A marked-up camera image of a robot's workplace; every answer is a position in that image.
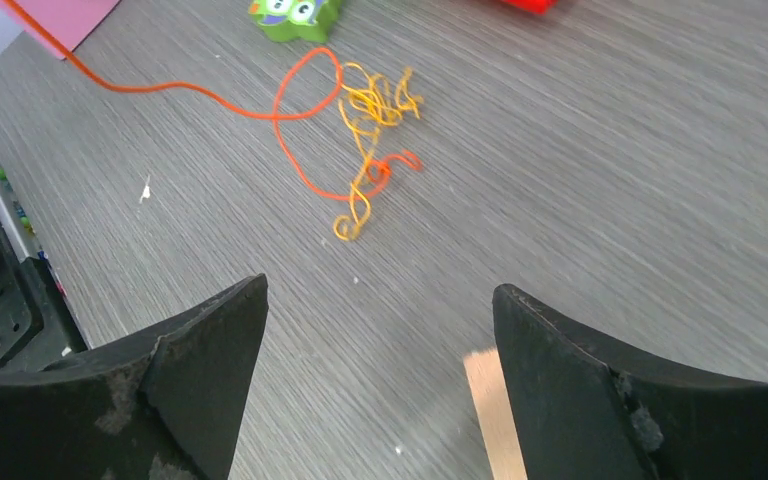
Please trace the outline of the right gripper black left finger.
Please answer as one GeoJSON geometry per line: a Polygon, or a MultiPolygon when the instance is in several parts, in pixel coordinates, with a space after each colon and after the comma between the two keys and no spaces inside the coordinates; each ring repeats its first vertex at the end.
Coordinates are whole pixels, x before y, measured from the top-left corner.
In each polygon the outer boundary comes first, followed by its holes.
{"type": "Polygon", "coordinates": [[[37,372],[0,373],[0,479],[225,479],[264,335],[268,282],[37,372]]]}

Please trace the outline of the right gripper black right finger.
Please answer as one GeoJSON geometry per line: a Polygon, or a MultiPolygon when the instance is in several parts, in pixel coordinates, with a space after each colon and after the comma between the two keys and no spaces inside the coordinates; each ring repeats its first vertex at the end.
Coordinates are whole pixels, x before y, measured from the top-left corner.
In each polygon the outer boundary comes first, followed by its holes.
{"type": "Polygon", "coordinates": [[[532,479],[768,479],[768,383],[690,367],[511,284],[494,334],[532,479]]]}

